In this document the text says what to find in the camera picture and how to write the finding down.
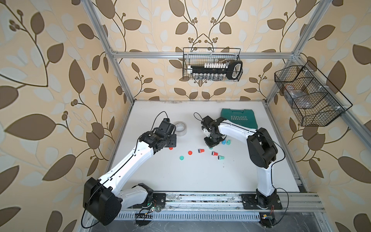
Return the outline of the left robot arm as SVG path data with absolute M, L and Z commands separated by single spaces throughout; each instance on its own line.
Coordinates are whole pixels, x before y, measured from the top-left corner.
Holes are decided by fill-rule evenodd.
M 99 179 L 90 178 L 84 185 L 83 208 L 99 223 L 106 226 L 121 209 L 139 205 L 153 207 L 153 190 L 140 183 L 129 190 L 123 186 L 150 157 L 163 148 L 176 146 L 174 126 L 169 129 L 154 128 L 143 133 L 131 153 Z

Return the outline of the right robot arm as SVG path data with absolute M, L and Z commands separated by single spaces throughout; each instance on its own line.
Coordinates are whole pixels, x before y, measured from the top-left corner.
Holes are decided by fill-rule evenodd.
M 253 203 L 262 209 L 268 208 L 277 195 L 272 181 L 272 166 L 278 153 L 268 131 L 265 128 L 246 128 L 223 117 L 212 119 L 206 116 L 201 120 L 201 125 L 206 135 L 204 141 L 209 148 L 215 147 L 227 136 L 247 144 L 250 160 L 257 167 L 258 187 Z

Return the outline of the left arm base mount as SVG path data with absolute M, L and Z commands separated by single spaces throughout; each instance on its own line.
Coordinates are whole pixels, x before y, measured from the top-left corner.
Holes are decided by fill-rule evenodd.
M 139 194 L 135 195 L 135 204 L 130 206 L 130 208 L 135 209 L 146 209 L 151 207 L 159 207 L 160 209 L 165 207 L 166 204 L 166 194 L 165 193 L 155 193 L 152 188 L 144 183 L 140 183 L 132 189 L 138 190 Z

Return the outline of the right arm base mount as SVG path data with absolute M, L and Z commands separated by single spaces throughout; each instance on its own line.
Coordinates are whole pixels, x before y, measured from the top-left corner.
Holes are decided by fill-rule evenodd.
M 245 210 L 282 210 L 280 198 L 277 195 L 277 190 L 274 190 L 268 197 L 260 193 L 258 190 L 255 194 L 241 194 L 243 208 Z

